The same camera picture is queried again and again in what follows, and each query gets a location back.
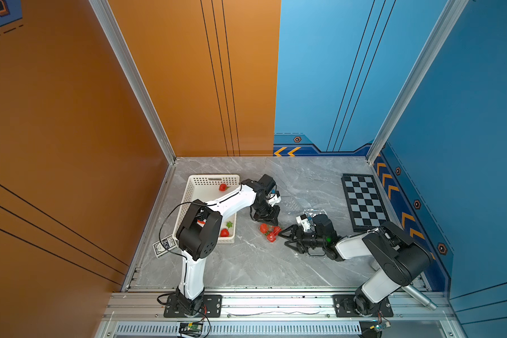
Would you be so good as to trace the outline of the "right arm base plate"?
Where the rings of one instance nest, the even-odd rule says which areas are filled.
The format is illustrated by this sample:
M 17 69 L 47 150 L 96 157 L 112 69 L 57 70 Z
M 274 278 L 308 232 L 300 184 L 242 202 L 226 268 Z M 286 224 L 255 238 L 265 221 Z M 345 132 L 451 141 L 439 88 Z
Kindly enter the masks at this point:
M 338 318 L 351 317 L 378 317 L 384 318 L 394 316 L 389 298 L 385 297 L 379 303 L 372 303 L 366 297 L 350 294 L 335 294 L 332 296 L 333 306 Z

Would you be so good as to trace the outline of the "white perforated plastic basket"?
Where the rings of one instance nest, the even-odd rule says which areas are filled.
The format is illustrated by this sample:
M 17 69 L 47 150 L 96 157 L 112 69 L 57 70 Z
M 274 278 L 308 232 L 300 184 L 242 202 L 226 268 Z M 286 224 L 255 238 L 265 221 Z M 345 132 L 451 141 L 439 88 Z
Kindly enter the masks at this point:
M 219 190 L 219 186 L 222 183 L 228 186 L 226 192 Z M 174 239 L 177 241 L 176 232 L 189 208 L 190 201 L 200 200 L 206 204 L 211 204 L 212 201 L 236 190 L 239 184 L 240 176 L 237 174 L 191 175 L 187 180 L 187 186 L 183 194 L 183 202 L 185 204 L 180 206 L 175 217 Z

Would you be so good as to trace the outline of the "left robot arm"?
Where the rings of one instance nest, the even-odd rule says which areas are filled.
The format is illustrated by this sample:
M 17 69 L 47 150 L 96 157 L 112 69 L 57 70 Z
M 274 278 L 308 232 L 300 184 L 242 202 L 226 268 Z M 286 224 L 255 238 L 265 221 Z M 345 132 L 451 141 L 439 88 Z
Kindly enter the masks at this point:
M 263 175 L 259 180 L 242 181 L 238 188 L 216 200 L 190 202 L 175 233 L 183 258 L 182 276 L 173 294 L 177 310 L 187 315 L 201 313 L 206 258 L 217 245 L 223 221 L 248 207 L 253 221 L 277 226 L 280 201 L 276 182 Z

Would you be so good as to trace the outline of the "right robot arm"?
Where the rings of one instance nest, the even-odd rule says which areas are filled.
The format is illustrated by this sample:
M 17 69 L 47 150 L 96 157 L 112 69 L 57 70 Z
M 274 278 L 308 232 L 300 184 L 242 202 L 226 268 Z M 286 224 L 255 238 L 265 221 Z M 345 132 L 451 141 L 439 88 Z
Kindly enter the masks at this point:
M 334 298 L 337 315 L 361 315 L 370 317 L 382 312 L 388 297 L 402 289 L 420 304 L 435 310 L 437 305 L 412 286 L 413 281 L 433 262 L 427 252 L 398 225 L 387 221 L 367 232 L 342 237 L 325 214 L 308 218 L 298 217 L 298 223 L 278 233 L 285 239 L 284 245 L 297 253 L 309 254 L 321 249 L 323 256 L 334 261 L 347 261 L 370 256 L 379 266 L 376 273 L 364 282 L 351 296 Z

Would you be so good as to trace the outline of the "clear plastic clamshell container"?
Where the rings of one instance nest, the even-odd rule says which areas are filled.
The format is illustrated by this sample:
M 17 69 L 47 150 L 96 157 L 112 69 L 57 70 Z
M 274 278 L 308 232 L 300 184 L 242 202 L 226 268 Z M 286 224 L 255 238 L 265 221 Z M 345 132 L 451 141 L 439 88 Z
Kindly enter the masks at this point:
M 326 211 L 322 208 L 307 208 L 297 216 L 297 222 L 300 223 L 303 219 L 308 219 L 309 222 L 312 222 L 316 215 L 321 214 L 326 214 Z
M 266 239 L 267 239 L 267 236 L 272 233 L 273 231 L 273 228 L 275 227 L 276 225 L 268 225 L 268 229 L 269 229 L 269 233 L 267 235 L 264 235 L 262 234 Z

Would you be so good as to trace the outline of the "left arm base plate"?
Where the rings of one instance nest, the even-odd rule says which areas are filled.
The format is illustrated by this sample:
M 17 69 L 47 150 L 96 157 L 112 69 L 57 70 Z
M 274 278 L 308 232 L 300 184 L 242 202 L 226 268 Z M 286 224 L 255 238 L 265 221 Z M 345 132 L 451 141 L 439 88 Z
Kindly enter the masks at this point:
M 181 294 L 172 294 L 166 301 L 165 318 L 219 318 L 221 316 L 223 296 L 220 294 L 201 294 L 189 300 Z

